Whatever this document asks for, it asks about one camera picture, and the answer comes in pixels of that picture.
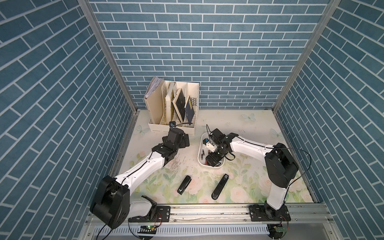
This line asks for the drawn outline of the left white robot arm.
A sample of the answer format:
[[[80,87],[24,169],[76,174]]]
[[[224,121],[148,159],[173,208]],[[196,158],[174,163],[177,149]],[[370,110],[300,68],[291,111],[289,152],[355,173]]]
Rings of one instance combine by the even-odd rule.
[[[179,149],[190,146],[189,135],[179,128],[170,129],[162,141],[131,169],[115,177],[107,175],[100,181],[90,212],[112,230],[126,219],[155,219],[157,203],[147,196],[132,199],[131,195],[150,175],[173,160]]]

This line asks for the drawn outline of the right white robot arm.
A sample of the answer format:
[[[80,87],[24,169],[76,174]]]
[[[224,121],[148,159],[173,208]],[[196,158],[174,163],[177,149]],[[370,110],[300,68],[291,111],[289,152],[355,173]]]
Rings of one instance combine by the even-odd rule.
[[[275,211],[283,207],[289,187],[299,171],[297,162],[284,144],[265,145],[235,133],[225,135],[215,129],[202,139],[202,145],[210,151],[205,160],[210,167],[217,167],[223,159],[229,161],[227,155],[232,155],[233,152],[263,160],[271,181],[266,206]]]

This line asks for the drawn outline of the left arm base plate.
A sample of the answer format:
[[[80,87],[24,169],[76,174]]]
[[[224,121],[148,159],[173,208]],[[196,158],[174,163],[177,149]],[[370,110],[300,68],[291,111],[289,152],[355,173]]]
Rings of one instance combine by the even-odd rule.
[[[142,217],[137,216],[129,219],[130,223],[168,223],[170,220],[171,207],[170,206],[157,206],[155,209],[151,208],[149,213]]]

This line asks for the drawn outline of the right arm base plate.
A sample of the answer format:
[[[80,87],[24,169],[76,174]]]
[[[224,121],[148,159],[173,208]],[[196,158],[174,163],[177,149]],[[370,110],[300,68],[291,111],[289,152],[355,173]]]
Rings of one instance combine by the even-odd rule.
[[[275,210],[267,203],[249,206],[252,222],[290,222],[291,216],[285,204],[279,210]]]

